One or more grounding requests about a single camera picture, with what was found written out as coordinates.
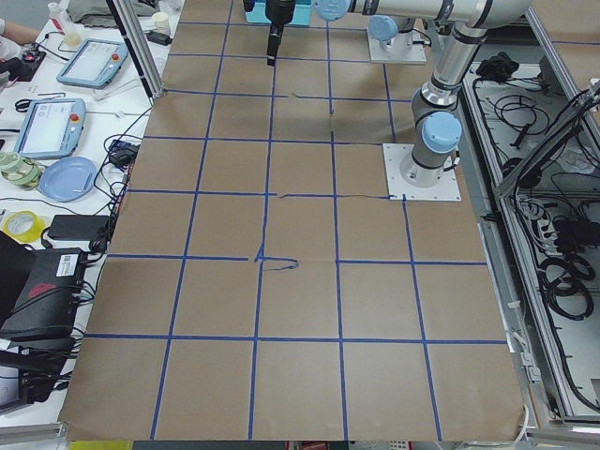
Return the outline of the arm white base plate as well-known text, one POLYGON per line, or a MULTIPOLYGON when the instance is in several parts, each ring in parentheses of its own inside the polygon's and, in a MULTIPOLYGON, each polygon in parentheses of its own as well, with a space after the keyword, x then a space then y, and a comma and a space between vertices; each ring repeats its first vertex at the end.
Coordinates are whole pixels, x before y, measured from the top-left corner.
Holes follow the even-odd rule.
POLYGON ((382 146, 388 198, 392 201, 460 202, 461 195, 450 154, 437 169, 425 169, 413 160, 413 145, 382 146))
POLYGON ((367 32, 371 63, 424 65, 427 62, 425 40, 417 31, 398 34, 389 41, 376 39, 367 32))

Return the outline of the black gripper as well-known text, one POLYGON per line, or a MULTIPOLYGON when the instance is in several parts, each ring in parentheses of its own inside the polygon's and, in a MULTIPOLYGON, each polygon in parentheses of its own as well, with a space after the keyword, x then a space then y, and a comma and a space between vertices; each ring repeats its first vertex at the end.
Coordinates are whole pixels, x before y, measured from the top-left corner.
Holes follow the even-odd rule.
POLYGON ((272 24, 269 29, 266 49, 266 63, 274 66, 284 32, 284 25, 292 22, 296 6, 295 0, 266 0, 265 16, 272 24))

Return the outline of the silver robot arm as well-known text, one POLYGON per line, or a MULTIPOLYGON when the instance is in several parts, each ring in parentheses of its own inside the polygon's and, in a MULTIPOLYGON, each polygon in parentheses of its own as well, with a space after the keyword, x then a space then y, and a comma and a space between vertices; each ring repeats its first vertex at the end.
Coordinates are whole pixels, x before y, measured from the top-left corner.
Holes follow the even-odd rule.
POLYGON ((452 61, 464 55, 468 61, 478 51, 489 29, 505 26, 523 15, 530 1, 313 1, 315 12, 325 21, 334 22, 348 13, 363 16, 388 15, 404 18, 453 22, 442 60, 452 61))
POLYGON ((415 142, 401 163, 401 172, 417 188, 436 186, 446 160, 458 149, 462 125, 453 110, 467 69, 486 35, 485 29, 455 24, 430 80, 413 96, 415 142))

